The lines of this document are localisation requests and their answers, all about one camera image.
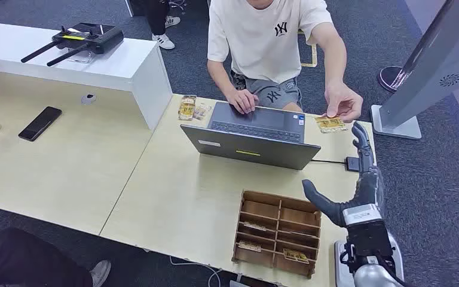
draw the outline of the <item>white sneaker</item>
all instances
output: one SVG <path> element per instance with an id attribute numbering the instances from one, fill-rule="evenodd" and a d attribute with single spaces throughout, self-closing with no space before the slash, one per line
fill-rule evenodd
<path id="1" fill-rule="evenodd" d="M 180 17 L 166 16 L 166 22 L 164 22 L 164 27 L 168 28 L 180 23 Z"/>
<path id="2" fill-rule="evenodd" d="M 103 283 L 108 278 L 112 264 L 108 260 L 103 260 L 94 266 L 94 269 L 90 271 L 90 276 L 92 277 L 92 286 L 101 287 Z"/>
<path id="3" fill-rule="evenodd" d="M 153 41 L 158 41 L 159 42 L 159 47 L 166 49 L 166 50 L 171 50 L 175 48 L 175 44 L 166 36 L 166 34 L 162 35 L 154 35 L 152 34 L 152 40 Z"/>

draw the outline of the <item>wooden organizer box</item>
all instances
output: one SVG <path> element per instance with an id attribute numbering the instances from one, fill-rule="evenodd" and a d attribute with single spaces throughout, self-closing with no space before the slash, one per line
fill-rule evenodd
<path id="1" fill-rule="evenodd" d="M 280 268 L 310 279 L 319 250 L 320 226 L 321 212 L 308 201 L 244 190 L 232 261 Z M 259 245 L 261 250 L 245 248 L 245 243 L 241 247 L 241 242 Z M 287 259 L 284 248 L 302 252 L 308 263 Z"/>

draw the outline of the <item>gray carpet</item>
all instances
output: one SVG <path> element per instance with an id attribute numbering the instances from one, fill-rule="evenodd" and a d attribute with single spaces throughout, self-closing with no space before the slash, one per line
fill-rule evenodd
<path id="1" fill-rule="evenodd" d="M 377 83 L 377 72 L 401 65 L 420 30 L 403 0 L 328 0 L 328 6 L 348 48 L 345 81 L 365 99 L 361 119 L 369 121 L 370 106 L 391 95 Z M 0 0 L 0 23 L 55 29 L 77 22 L 103 22 L 123 28 L 129 38 L 150 37 L 145 18 L 131 19 L 123 0 Z M 221 99 L 205 68 L 207 24 L 206 1 L 188 2 L 180 25 L 167 31 L 177 48 L 163 50 L 163 58 L 174 92 Z M 301 57 L 310 60 L 304 44 Z M 321 51 L 318 60 L 318 67 L 304 68 L 298 79 L 306 112 L 326 109 Z M 401 244 L 407 281 L 415 286 L 459 286 L 458 103 L 447 97 L 421 113 L 418 121 L 420 141 L 375 136 L 385 177 L 387 225 Z M 201 267 L 171 267 L 162 255 L 0 211 L 0 229 L 11 225 L 40 234 L 87 266 L 101 257 L 114 260 L 107 286 L 201 286 L 209 275 Z"/>

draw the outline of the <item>robotic arm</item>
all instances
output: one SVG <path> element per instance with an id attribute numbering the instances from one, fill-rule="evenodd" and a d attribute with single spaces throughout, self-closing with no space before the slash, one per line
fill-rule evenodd
<path id="1" fill-rule="evenodd" d="M 305 196 L 334 224 L 347 229 L 345 251 L 338 259 L 348 266 L 355 287 L 408 287 L 397 276 L 401 273 L 397 268 L 402 271 L 401 259 L 396 262 L 400 251 L 381 216 L 384 211 L 383 182 L 379 168 L 374 165 L 368 134 L 357 122 L 352 132 L 358 138 L 353 145 L 360 158 L 360 178 L 353 199 L 334 203 L 320 194 L 308 179 L 302 181 Z"/>

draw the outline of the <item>white desk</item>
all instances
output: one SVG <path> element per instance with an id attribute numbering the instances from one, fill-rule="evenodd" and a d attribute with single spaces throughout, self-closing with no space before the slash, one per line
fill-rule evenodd
<path id="1" fill-rule="evenodd" d="M 47 62 L 65 53 L 57 48 L 27 63 L 20 61 L 51 42 L 51 37 L 58 32 L 0 24 L 0 72 L 129 91 L 153 130 L 172 96 L 157 42 L 125 38 L 89 64 L 64 60 L 47 67 Z"/>
<path id="2" fill-rule="evenodd" d="M 81 105 L 88 93 L 97 98 Z M 46 106 L 63 114 L 18 137 Z M 130 93 L 0 73 L 0 209 L 99 234 L 150 131 Z"/>
<path id="3" fill-rule="evenodd" d="M 214 106 L 214 100 L 197 99 Z M 346 231 L 322 217 L 316 273 L 297 274 L 231 261 L 243 189 L 305 200 L 301 181 L 311 179 L 335 201 L 354 195 L 358 173 L 341 164 L 310 163 L 302 170 L 200 155 L 179 125 L 180 96 L 174 96 L 141 156 L 101 236 L 162 254 L 222 268 L 284 286 L 335 286 L 333 243 Z M 372 127 L 362 123 L 372 138 Z M 323 135 L 307 115 L 305 142 L 322 146 L 318 159 L 356 156 L 351 131 Z"/>

